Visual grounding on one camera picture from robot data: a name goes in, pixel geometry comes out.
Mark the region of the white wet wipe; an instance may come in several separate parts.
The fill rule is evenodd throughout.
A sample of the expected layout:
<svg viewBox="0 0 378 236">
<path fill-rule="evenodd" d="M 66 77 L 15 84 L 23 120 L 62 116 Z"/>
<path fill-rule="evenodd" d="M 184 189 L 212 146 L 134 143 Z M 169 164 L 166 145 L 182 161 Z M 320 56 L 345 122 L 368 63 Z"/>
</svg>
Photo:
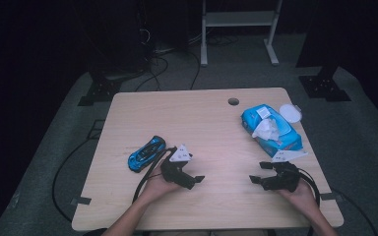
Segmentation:
<svg viewBox="0 0 378 236">
<path fill-rule="evenodd" d="M 252 133 L 253 138 L 260 138 L 265 141 L 277 141 L 279 136 L 280 132 L 276 121 L 269 118 L 262 120 Z"/>
</svg>

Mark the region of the white metal stand frame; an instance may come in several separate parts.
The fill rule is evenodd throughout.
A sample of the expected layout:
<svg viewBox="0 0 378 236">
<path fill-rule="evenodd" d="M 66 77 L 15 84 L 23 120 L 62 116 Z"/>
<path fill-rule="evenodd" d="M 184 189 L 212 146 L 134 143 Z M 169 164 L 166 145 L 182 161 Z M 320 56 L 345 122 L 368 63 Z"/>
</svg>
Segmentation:
<svg viewBox="0 0 378 236">
<path fill-rule="evenodd" d="M 207 0 L 203 0 L 202 25 L 201 25 L 201 47 L 200 65 L 208 65 L 207 29 L 209 28 L 232 28 L 232 27 L 269 27 L 269 35 L 264 39 L 268 56 L 273 66 L 280 64 L 273 47 L 273 40 L 283 0 L 277 0 L 276 8 L 271 11 L 250 11 L 250 12 L 208 12 L 206 10 Z"/>
</svg>

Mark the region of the blue toy car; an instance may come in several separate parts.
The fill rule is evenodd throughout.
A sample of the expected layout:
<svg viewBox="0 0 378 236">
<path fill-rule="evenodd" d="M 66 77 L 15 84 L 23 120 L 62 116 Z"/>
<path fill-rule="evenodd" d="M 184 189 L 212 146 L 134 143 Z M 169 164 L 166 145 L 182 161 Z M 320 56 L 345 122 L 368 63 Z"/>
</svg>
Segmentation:
<svg viewBox="0 0 378 236">
<path fill-rule="evenodd" d="M 144 146 L 130 154 L 128 167 L 131 171 L 139 173 L 152 163 L 158 153 L 165 150 L 166 142 L 160 136 L 153 136 Z"/>
</svg>

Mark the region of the black stand base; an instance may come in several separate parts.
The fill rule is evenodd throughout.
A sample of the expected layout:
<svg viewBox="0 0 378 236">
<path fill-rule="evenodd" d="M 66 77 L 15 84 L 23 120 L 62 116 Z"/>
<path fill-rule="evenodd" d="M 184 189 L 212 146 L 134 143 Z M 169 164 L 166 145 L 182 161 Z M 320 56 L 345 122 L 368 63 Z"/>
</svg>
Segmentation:
<svg viewBox="0 0 378 236">
<path fill-rule="evenodd" d="M 325 98 L 330 102 L 350 101 L 348 94 L 334 81 L 338 67 L 323 66 L 317 75 L 300 76 L 299 80 L 310 98 Z"/>
<path fill-rule="evenodd" d="M 79 106 L 91 106 L 96 102 L 111 101 L 113 96 L 119 93 L 122 82 L 109 80 L 105 77 L 93 79 L 88 92 L 79 100 Z"/>
</svg>

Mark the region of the person's left hand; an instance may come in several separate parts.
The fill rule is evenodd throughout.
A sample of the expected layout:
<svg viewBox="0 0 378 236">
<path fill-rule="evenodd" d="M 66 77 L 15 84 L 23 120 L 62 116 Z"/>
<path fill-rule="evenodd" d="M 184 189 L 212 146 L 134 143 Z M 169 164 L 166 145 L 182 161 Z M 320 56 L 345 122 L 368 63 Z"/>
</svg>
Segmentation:
<svg viewBox="0 0 378 236">
<path fill-rule="evenodd" d="M 179 188 L 179 185 L 172 182 L 167 182 L 163 178 L 160 165 L 158 165 L 149 176 L 149 179 L 145 184 L 145 188 L 138 200 L 143 201 L 146 204 L 151 204 L 166 194 L 178 190 Z"/>
</svg>

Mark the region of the person's right hand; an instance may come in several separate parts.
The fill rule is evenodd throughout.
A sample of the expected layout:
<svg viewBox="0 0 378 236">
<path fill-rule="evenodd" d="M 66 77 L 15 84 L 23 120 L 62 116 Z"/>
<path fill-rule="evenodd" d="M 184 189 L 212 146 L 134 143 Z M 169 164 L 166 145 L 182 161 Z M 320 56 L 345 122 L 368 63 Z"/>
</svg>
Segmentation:
<svg viewBox="0 0 378 236">
<path fill-rule="evenodd" d="M 315 215 L 319 210 L 311 187 L 302 179 L 299 180 L 294 192 L 277 190 L 277 193 L 305 216 Z"/>
</svg>

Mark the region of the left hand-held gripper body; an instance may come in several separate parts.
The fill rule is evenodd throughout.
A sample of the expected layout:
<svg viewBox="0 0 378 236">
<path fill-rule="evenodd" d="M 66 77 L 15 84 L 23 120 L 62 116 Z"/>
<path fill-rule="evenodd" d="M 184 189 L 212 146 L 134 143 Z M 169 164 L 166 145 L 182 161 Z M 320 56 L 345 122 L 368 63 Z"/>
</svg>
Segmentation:
<svg viewBox="0 0 378 236">
<path fill-rule="evenodd" d="M 173 147 L 170 154 L 162 162 L 160 169 L 163 178 L 167 182 L 172 182 L 180 187 L 185 188 L 186 180 L 190 176 L 184 171 L 180 170 L 181 163 L 183 161 L 191 161 L 192 156 L 186 148 L 186 145 L 180 145 L 179 147 Z"/>
</svg>

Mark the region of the grey tape strip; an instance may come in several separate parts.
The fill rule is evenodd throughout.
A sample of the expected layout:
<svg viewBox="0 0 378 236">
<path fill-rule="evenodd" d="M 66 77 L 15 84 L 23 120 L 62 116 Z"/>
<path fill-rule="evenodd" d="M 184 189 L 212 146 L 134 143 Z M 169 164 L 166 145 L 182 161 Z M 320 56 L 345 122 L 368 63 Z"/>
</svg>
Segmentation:
<svg viewBox="0 0 378 236">
<path fill-rule="evenodd" d="M 71 206 L 77 206 L 77 205 L 89 205 L 91 203 L 92 199 L 90 198 L 84 198 L 84 197 L 78 197 L 78 198 L 73 198 L 70 201 Z"/>
<path fill-rule="evenodd" d="M 330 200 L 335 200 L 337 202 L 342 202 L 344 200 L 343 196 L 338 193 L 325 193 L 321 194 L 320 198 L 322 201 L 330 201 Z"/>
</svg>

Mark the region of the blue wet wipes pack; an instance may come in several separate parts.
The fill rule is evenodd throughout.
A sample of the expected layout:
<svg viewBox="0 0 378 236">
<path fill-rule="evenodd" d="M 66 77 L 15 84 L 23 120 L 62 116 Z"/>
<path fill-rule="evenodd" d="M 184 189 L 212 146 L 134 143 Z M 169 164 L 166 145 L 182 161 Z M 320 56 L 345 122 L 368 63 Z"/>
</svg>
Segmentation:
<svg viewBox="0 0 378 236">
<path fill-rule="evenodd" d="M 303 149 L 301 136 L 292 127 L 301 120 L 300 110 L 291 104 L 283 104 L 275 110 L 268 104 L 246 109 L 241 114 L 241 124 L 251 137 L 271 158 L 280 151 Z"/>
</svg>

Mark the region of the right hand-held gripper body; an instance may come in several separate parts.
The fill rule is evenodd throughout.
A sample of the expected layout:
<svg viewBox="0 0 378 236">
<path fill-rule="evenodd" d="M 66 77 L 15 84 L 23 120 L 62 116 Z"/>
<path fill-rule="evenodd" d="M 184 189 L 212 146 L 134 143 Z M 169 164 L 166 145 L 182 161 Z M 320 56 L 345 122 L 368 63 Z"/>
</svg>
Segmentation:
<svg viewBox="0 0 378 236">
<path fill-rule="evenodd" d="M 275 164 L 276 175 L 266 177 L 269 183 L 268 190 L 289 190 L 290 192 L 294 192 L 299 181 L 299 170 L 294 164 L 290 163 L 290 161 L 306 154 L 307 151 L 303 149 L 278 150 L 271 161 Z"/>
</svg>

